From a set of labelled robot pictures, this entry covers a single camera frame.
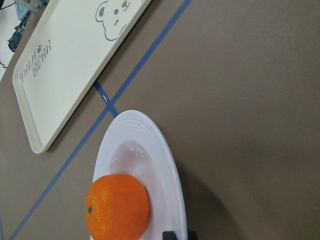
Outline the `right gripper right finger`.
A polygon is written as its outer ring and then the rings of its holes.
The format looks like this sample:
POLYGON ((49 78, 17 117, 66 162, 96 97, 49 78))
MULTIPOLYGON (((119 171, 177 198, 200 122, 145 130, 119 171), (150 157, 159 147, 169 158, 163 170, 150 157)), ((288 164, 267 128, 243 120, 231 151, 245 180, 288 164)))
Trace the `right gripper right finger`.
POLYGON ((198 240, 197 233, 193 230, 187 229, 187 239, 188 240, 198 240))

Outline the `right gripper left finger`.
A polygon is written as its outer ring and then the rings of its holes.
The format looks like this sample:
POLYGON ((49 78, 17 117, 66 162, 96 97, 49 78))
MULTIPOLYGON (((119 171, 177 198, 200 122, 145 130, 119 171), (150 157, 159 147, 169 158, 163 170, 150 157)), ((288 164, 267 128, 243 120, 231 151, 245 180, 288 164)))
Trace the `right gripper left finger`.
POLYGON ((174 231, 164 231, 162 233, 163 240, 177 240, 176 233, 174 231))

